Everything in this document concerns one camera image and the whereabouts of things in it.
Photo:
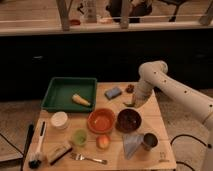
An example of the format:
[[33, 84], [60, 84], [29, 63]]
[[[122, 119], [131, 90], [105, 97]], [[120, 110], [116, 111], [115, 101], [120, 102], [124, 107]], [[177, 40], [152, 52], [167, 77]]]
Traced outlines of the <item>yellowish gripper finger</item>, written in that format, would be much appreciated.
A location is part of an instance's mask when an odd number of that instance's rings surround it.
[[146, 99], [133, 98], [132, 102], [133, 102], [134, 108], [140, 108], [147, 102], [147, 100]]

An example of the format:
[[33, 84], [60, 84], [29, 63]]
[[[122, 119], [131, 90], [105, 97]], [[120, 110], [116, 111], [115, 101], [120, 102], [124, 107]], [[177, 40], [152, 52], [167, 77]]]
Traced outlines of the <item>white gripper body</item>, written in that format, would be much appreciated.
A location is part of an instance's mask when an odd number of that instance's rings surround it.
[[148, 100], [152, 94], [153, 88], [154, 88], [153, 85], [151, 85], [144, 79], [140, 79], [134, 88], [133, 92], [134, 101], [138, 102]]

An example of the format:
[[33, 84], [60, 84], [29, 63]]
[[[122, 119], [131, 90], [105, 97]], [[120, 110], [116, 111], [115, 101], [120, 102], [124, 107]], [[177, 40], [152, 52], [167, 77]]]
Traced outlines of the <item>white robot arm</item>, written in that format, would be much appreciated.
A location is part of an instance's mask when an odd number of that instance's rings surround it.
[[139, 81], [135, 85], [132, 102], [136, 108], [144, 105], [150, 98], [153, 88], [159, 88], [174, 101], [190, 109], [210, 132], [208, 148], [201, 171], [213, 171], [213, 98], [184, 85], [167, 75], [168, 66], [164, 61], [146, 62], [140, 65]]

